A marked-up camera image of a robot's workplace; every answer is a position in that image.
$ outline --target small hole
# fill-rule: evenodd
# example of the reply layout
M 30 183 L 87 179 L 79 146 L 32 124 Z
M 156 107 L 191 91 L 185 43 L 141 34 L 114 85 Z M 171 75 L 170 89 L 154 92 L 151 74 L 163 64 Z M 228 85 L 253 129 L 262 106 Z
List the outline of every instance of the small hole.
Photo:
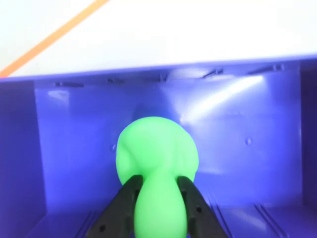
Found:
M 105 229 L 106 229 L 106 226 L 105 226 L 105 225 L 101 225 L 101 226 L 99 227 L 99 231 L 100 231 L 100 232 L 104 232 Z
M 198 212 L 198 213 L 201 213 L 202 212 L 202 208 L 201 207 L 196 207 L 196 211 Z

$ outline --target container floor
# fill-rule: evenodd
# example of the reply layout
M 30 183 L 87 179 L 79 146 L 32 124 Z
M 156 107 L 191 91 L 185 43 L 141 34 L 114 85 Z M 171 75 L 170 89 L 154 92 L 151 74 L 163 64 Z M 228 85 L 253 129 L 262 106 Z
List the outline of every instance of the container floor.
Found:
M 305 207 L 213 207 L 230 238 L 315 238 L 317 215 Z M 26 238 L 84 238 L 101 212 L 48 214 Z

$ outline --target blue plastic container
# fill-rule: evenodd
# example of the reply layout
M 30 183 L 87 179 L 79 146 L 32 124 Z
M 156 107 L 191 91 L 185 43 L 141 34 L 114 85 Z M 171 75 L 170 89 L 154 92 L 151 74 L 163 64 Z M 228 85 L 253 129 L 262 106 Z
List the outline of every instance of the blue plastic container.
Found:
M 314 60 L 0 83 L 0 237 L 84 237 L 121 187 L 120 132 L 147 116 L 192 135 L 195 184 L 230 238 L 317 237 Z

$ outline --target orange tape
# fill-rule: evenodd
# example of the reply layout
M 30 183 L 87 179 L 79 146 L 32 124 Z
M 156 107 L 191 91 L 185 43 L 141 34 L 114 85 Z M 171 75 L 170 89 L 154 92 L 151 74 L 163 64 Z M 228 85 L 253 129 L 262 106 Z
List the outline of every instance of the orange tape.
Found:
M 85 20 L 88 16 L 98 10 L 101 6 L 103 6 L 109 0 L 96 0 L 92 4 L 90 4 L 86 9 L 81 11 L 78 15 L 68 21 L 66 24 L 58 28 L 52 34 L 47 36 L 44 40 L 22 55 L 20 58 L 9 64 L 6 68 L 0 71 L 0 78 L 5 78 L 18 70 L 21 66 L 25 65 L 32 58 L 37 56 L 75 26 L 77 26 L 80 22 Z

